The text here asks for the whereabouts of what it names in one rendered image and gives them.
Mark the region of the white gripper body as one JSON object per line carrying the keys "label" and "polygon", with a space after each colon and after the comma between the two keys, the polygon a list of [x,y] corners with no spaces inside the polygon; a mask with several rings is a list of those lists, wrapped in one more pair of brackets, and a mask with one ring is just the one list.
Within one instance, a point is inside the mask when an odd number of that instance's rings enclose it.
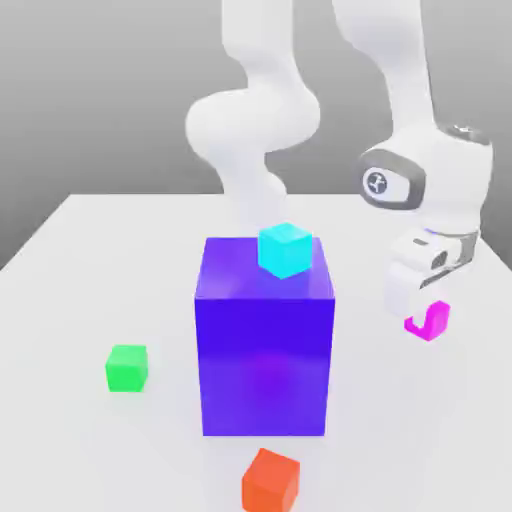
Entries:
{"label": "white gripper body", "polygon": [[389,312],[402,320],[424,320],[431,303],[429,292],[422,289],[427,277],[426,270],[393,260],[384,280],[384,304]]}

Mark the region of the small magenta cube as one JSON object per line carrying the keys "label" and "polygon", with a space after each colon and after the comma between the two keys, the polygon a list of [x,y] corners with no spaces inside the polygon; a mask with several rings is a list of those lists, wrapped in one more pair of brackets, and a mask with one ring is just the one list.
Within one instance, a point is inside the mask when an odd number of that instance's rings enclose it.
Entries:
{"label": "small magenta cube", "polygon": [[451,306],[444,301],[432,303],[426,310],[425,321],[421,327],[414,323],[414,318],[409,317],[404,321],[404,329],[430,342],[440,336],[448,326]]}

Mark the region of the small cyan cube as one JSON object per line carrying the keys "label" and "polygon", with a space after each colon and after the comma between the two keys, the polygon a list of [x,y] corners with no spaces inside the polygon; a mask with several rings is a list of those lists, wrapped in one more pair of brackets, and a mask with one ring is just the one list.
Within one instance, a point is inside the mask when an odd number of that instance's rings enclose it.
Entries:
{"label": "small cyan cube", "polygon": [[312,265],[313,236],[291,223],[262,229],[257,237],[258,265],[279,279],[307,271]]}

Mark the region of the small orange cube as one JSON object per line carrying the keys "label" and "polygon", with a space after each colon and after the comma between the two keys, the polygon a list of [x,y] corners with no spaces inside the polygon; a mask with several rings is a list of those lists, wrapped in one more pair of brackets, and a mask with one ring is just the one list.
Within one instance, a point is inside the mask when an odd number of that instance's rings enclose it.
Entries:
{"label": "small orange cube", "polygon": [[291,512],[299,492],[300,463],[260,448],[242,477],[246,512]]}

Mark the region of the small green cube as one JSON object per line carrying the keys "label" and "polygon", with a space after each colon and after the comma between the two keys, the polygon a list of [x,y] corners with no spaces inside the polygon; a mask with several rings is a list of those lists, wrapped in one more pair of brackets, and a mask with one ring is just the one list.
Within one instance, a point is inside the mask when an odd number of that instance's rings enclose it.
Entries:
{"label": "small green cube", "polygon": [[110,392],[142,392],[148,377],[145,345],[114,345],[105,363]]}

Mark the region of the large purple box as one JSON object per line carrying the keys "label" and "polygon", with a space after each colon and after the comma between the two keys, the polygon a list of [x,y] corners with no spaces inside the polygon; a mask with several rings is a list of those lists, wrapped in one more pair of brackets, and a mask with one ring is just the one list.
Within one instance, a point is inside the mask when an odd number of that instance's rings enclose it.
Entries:
{"label": "large purple box", "polygon": [[208,238],[194,305],[204,435],[323,435],[335,294],[320,240],[281,280],[255,239]]}

